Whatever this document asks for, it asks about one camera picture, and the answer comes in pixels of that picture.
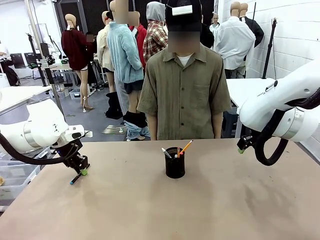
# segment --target gray floor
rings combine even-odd
[[[41,86],[41,80],[22,80],[22,86]],[[109,92],[108,88],[96,91],[89,97],[89,104],[94,107],[94,110],[83,113],[80,105],[80,100],[72,100],[70,96],[60,99],[65,120],[69,125],[83,125],[86,130],[93,132],[93,137],[84,137],[82,142],[114,142],[123,141],[125,136],[120,134],[104,134],[103,130],[108,125],[120,125],[123,119],[114,120],[106,118],[105,112],[109,108],[108,98],[106,94]],[[49,95],[42,93],[33,99],[47,98]],[[27,120],[29,113],[26,105],[17,107],[16,109],[0,115],[0,124],[12,124]]]

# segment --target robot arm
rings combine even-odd
[[[85,131],[82,125],[68,126],[64,116],[51,100],[38,101],[27,105],[27,121],[9,125],[0,125],[0,144],[17,160],[33,165],[51,165],[64,163],[73,168],[78,176],[86,175],[90,166],[88,158],[81,156],[80,138],[92,137],[92,132]],[[22,155],[41,147],[52,146],[60,155],[53,159],[34,159]]]
[[[288,76],[266,86],[265,92],[248,99],[240,109],[240,121],[252,130],[238,142],[240,153],[252,146],[262,164],[277,162],[288,141],[301,142],[317,130],[320,123],[320,59],[298,68]],[[264,144],[281,138],[278,148],[267,159]]]

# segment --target short-sleeve button shirt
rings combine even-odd
[[[157,116],[157,139],[212,139],[212,115],[231,108],[223,60],[200,45],[185,66],[165,48],[146,65],[138,110]]]

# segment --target maroon jacket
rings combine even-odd
[[[87,47],[92,47],[91,42],[87,42],[87,37],[76,29],[66,30],[61,38],[62,50],[69,58],[70,68],[80,71],[88,65]]]
[[[131,32],[134,28],[135,28],[134,26],[129,27]],[[135,39],[136,39],[136,44],[138,45],[139,58],[142,63],[143,69],[146,69],[146,63],[144,59],[144,50],[143,50],[146,35],[147,35],[147,30],[144,28],[144,26],[140,24],[137,28],[137,36],[135,37]]]

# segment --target pencil holder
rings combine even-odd
[[[170,147],[166,151],[172,157],[169,158],[165,156],[165,174],[172,179],[179,179],[185,175],[185,152],[180,155],[179,158],[175,158],[175,155],[178,154],[178,149],[180,152],[182,148]]]

